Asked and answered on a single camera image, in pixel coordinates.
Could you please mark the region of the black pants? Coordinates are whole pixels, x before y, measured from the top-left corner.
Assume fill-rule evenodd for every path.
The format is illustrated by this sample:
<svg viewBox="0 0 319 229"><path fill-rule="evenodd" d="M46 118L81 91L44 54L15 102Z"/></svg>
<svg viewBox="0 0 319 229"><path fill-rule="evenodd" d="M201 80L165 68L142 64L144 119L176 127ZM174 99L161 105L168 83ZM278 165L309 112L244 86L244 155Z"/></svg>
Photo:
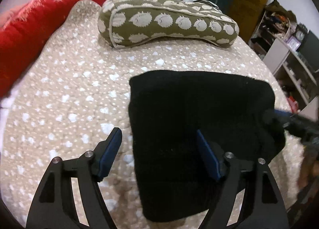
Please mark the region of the black pants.
<svg viewBox="0 0 319 229"><path fill-rule="evenodd" d="M143 214L171 222L215 205L223 156L272 161L286 138L269 83L207 71L148 71L129 81L135 175Z"/></svg>

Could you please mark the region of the white cluttered shelf unit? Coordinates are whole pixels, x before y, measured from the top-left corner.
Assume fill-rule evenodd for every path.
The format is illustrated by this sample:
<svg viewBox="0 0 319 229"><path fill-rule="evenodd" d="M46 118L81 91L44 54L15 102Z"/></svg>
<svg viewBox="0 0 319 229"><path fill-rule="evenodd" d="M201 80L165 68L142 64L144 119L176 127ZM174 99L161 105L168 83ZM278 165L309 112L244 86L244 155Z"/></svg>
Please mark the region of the white cluttered shelf unit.
<svg viewBox="0 0 319 229"><path fill-rule="evenodd" d="M310 31L278 0L266 5L248 45L277 80L293 113L318 120L316 71L302 52Z"/></svg>

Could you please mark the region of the beige dotted quilt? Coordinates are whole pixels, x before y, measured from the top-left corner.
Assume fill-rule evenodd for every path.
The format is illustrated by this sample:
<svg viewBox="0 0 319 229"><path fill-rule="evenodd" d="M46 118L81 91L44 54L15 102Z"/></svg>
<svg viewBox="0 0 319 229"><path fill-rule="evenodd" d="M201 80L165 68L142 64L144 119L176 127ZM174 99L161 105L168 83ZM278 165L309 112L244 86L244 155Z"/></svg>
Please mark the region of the beige dotted quilt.
<svg viewBox="0 0 319 229"><path fill-rule="evenodd" d="M129 79L150 70L216 71L270 83L275 106L289 104L272 73L238 38L229 49L195 39L157 39L127 50L108 46L97 28L100 6L82 0L48 40L40 57L3 106L8 117L1 151L1 194L25 225L37 186L50 161L76 158L114 127L123 143L110 176L99 184L119 228L197 228L200 213L169 223L147 221L134 174L129 124Z"/></svg>

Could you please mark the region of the red quilted blanket roll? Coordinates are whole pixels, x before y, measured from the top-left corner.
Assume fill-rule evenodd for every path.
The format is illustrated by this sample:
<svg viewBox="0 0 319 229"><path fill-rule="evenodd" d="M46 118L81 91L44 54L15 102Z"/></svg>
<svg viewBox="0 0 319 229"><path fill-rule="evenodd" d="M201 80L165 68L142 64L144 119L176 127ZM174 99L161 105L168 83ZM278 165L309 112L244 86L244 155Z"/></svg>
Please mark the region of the red quilted blanket roll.
<svg viewBox="0 0 319 229"><path fill-rule="evenodd" d="M1 30L1 97L36 60L78 1L31 0L21 12L24 21L11 21ZM92 1L102 5L105 0Z"/></svg>

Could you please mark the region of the green hedgehog print pillow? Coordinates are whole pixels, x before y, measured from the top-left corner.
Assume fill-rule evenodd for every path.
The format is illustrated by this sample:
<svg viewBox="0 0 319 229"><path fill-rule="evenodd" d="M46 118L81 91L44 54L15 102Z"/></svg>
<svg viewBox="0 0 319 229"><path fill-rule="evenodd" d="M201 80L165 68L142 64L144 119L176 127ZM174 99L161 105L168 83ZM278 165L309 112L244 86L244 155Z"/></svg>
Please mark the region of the green hedgehog print pillow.
<svg viewBox="0 0 319 229"><path fill-rule="evenodd" d="M206 0L106 0L97 27L116 49L160 37L200 39L227 48L239 35L238 24Z"/></svg>

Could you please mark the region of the pink pillow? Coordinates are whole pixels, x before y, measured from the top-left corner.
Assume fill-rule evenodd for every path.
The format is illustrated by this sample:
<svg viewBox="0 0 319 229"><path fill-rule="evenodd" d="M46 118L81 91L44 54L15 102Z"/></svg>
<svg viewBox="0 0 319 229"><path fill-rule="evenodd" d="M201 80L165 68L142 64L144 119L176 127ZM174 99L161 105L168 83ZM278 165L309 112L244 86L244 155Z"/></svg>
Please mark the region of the pink pillow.
<svg viewBox="0 0 319 229"><path fill-rule="evenodd" d="M4 30L10 24L11 21L24 21L24 19L21 18L21 12L24 11L24 8L28 4L29 3L25 3L19 6L15 6L14 8L11 8L6 12L1 13L1 30Z"/></svg>

